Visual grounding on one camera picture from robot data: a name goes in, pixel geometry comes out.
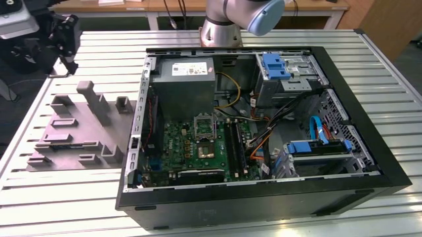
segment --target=chip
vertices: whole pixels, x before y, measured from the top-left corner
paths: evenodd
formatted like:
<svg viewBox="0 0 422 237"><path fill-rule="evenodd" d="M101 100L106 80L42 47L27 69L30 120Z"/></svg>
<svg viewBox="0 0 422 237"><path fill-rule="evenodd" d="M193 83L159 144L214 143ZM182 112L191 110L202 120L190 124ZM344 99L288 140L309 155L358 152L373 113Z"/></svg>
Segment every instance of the chip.
<svg viewBox="0 0 422 237"><path fill-rule="evenodd" d="M198 149L198 158L214 158L214 143L213 142L201 142L197 145Z"/></svg>

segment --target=motherboard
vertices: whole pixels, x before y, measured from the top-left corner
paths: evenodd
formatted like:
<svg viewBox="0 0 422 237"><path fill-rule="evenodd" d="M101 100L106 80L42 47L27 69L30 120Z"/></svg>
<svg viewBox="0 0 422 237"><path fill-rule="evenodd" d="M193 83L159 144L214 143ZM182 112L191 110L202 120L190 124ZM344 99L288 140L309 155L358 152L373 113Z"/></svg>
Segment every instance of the motherboard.
<svg viewBox="0 0 422 237"><path fill-rule="evenodd" d="M260 180L257 161L246 157L252 137L250 125L242 120L198 117L193 122L166 123L163 154L150 159L154 186L196 184L198 176L213 183Z"/></svg>

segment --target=floor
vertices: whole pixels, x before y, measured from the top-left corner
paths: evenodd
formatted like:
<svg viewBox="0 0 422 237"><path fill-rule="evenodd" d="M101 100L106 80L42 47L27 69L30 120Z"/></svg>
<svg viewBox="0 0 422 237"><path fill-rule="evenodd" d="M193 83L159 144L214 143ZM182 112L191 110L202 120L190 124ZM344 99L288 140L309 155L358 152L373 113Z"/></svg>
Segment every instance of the floor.
<svg viewBox="0 0 422 237"><path fill-rule="evenodd" d="M422 49L417 48L417 44L408 45L402 55L394 62L396 67L404 74L405 78L416 87L417 91L422 94ZM7 84L17 81L26 81L11 87L14 92L21 95L21 99L17 102L9 102L5 98L0 98L0 157L7 149L7 145L11 142L15 132L19 128L22 120L27 114L33 101L42 88L46 76L42 73L30 75L18 75L13 70L5 67L5 63L0 61L0 78Z"/></svg>

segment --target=ram slot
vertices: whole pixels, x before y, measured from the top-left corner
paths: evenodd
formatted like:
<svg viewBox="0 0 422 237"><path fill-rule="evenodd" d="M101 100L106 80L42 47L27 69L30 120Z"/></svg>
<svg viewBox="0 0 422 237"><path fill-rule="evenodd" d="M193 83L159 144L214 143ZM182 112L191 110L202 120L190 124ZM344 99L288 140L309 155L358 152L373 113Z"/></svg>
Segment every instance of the ram slot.
<svg viewBox="0 0 422 237"><path fill-rule="evenodd" d="M245 148L244 148L244 141L242 141L242 133L240 128L240 123L234 122L232 124L232 134L236 138L234 148L236 148L236 155L238 160L238 165L241 169L241 173L248 173L248 164L246 164L246 157L245 157Z"/></svg>
<svg viewBox="0 0 422 237"><path fill-rule="evenodd" d="M236 155L236 138L232 135L232 122L225 123L225 138L226 138L226 151L229 160L229 169L234 177L240 177L240 167Z"/></svg>

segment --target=aluminum slotted table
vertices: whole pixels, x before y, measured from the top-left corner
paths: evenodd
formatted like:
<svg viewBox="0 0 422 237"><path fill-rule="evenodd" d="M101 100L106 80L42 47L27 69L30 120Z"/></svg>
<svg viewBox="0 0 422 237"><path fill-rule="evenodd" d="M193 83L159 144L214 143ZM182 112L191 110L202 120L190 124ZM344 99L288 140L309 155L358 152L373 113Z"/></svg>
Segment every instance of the aluminum slotted table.
<svg viewBox="0 0 422 237"><path fill-rule="evenodd" d="M197 47L198 31L86 32L70 78L47 79L0 161L0 236L394 236L422 235L422 97L366 35L354 31L242 33L245 46L324 46L358 97L413 185L340 216L177 229L149 233L115 197L121 169L27 172L27 159L54 110L55 94L77 93L81 80L95 83L107 100L138 96L149 47Z"/></svg>

